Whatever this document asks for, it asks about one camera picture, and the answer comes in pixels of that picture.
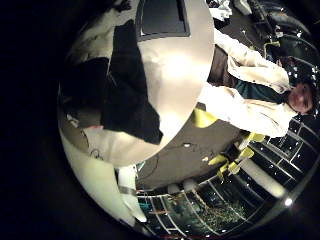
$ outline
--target sleeve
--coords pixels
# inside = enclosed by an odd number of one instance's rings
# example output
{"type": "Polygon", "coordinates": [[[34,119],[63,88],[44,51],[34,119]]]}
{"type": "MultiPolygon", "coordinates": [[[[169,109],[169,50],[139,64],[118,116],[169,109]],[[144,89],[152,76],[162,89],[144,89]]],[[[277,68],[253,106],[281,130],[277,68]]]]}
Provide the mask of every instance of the sleeve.
{"type": "Polygon", "coordinates": [[[217,29],[214,29],[214,43],[243,66],[279,68],[277,64],[263,58],[259,52],[251,50],[217,29]]]}
{"type": "Polygon", "coordinates": [[[206,111],[239,129],[270,137],[281,137],[287,133],[286,124],[263,114],[259,106],[246,103],[236,89],[206,83],[198,101],[206,105],[206,111]]]}

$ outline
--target dark background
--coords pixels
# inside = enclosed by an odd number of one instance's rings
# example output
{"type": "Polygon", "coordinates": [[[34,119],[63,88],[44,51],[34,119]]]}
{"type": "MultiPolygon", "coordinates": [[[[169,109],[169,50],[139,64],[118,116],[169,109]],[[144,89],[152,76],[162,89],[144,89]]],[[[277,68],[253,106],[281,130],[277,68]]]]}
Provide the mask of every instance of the dark background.
{"type": "MultiPolygon", "coordinates": [[[[55,101],[65,51],[81,24],[111,2],[0,3],[0,239],[145,239],[84,192],[57,128],[55,101]]],[[[319,24],[313,24],[320,19],[319,1],[285,2],[319,48],[319,24]]],[[[319,179],[318,171],[290,211],[243,239],[320,239],[319,179]]]]}

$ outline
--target hair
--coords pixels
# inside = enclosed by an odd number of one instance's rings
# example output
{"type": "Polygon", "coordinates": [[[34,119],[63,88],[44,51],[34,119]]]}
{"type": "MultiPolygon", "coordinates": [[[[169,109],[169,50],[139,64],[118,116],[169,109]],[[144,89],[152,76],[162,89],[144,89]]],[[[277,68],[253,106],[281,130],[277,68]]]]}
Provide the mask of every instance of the hair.
{"type": "Polygon", "coordinates": [[[311,99],[312,99],[312,108],[307,112],[309,115],[314,115],[316,114],[316,110],[319,107],[319,91],[316,87],[316,85],[310,80],[310,79],[304,79],[300,81],[299,83],[306,84],[310,88],[311,92],[311,99]]]}

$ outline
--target white jacket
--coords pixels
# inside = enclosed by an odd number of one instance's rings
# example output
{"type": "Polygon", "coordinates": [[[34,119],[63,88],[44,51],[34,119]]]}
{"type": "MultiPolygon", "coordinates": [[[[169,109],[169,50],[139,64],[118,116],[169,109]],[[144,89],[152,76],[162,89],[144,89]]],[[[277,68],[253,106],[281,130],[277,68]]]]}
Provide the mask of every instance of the white jacket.
{"type": "MultiPolygon", "coordinates": [[[[228,54],[228,72],[234,77],[271,87],[278,93],[290,90],[286,71],[264,59],[259,52],[232,39],[217,29],[214,42],[228,54]]],[[[214,87],[206,83],[198,99],[219,119],[250,132],[282,137],[297,113],[286,103],[243,99],[234,88],[214,87]]]]}

